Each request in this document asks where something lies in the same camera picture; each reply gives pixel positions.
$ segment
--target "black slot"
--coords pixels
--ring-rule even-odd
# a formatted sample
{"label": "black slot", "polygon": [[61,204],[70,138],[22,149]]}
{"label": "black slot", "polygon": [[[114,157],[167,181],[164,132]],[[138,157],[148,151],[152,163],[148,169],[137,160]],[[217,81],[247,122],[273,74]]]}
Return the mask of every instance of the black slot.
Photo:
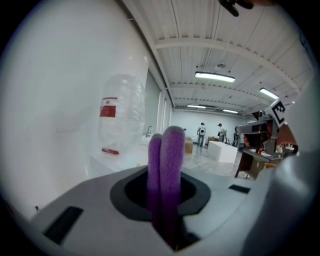
{"label": "black slot", "polygon": [[84,210],[69,206],[43,234],[60,245]]}
{"label": "black slot", "polygon": [[229,189],[235,190],[235,191],[238,191],[238,192],[241,192],[241,193],[245,193],[245,194],[248,194],[249,191],[250,191],[250,188],[244,187],[244,186],[239,186],[239,185],[231,185],[229,187]]}

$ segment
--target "floor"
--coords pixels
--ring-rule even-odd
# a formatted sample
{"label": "floor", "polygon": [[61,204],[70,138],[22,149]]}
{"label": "floor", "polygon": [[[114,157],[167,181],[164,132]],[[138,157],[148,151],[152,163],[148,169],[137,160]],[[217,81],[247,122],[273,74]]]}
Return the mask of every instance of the floor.
{"label": "floor", "polygon": [[[234,163],[217,162],[208,156],[208,147],[199,147],[193,144],[193,150],[191,153],[186,153],[184,156],[183,167],[194,170],[195,172],[205,172],[221,176],[232,176],[236,175],[240,159],[241,152],[237,152]],[[244,172],[239,172],[239,179],[245,179],[246,174]]]}

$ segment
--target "red label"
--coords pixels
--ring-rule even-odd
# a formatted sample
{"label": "red label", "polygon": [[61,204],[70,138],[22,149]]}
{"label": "red label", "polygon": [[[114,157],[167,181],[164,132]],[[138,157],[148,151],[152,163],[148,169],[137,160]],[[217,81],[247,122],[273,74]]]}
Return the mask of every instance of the red label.
{"label": "red label", "polygon": [[103,148],[102,152],[106,152],[112,155],[119,155],[119,151],[113,150],[113,149],[109,149],[109,148]]}
{"label": "red label", "polygon": [[115,118],[116,106],[102,106],[100,110],[100,117],[103,118]]}

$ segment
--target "ceiling light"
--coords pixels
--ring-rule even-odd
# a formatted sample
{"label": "ceiling light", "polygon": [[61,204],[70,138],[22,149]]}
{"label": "ceiling light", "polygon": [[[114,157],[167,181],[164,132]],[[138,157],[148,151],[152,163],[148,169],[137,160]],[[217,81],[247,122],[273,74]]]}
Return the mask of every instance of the ceiling light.
{"label": "ceiling light", "polygon": [[274,93],[272,93],[271,91],[269,91],[269,90],[267,90],[265,88],[261,88],[260,92],[262,92],[265,95],[268,95],[269,97],[271,97],[271,98],[273,98],[275,100],[279,99],[278,95],[275,95]]}
{"label": "ceiling light", "polygon": [[205,109],[205,106],[196,106],[196,105],[188,105],[188,108],[198,108],[198,109]]}
{"label": "ceiling light", "polygon": [[223,111],[224,112],[229,112],[229,113],[234,113],[234,114],[239,113],[238,111],[233,111],[233,110],[228,110],[228,109],[224,109]]}
{"label": "ceiling light", "polygon": [[236,80],[232,76],[223,75],[223,74],[216,74],[216,73],[207,73],[207,72],[195,72],[194,75],[196,78],[207,78],[207,79],[215,79],[215,80],[221,80],[232,83],[234,80]]}

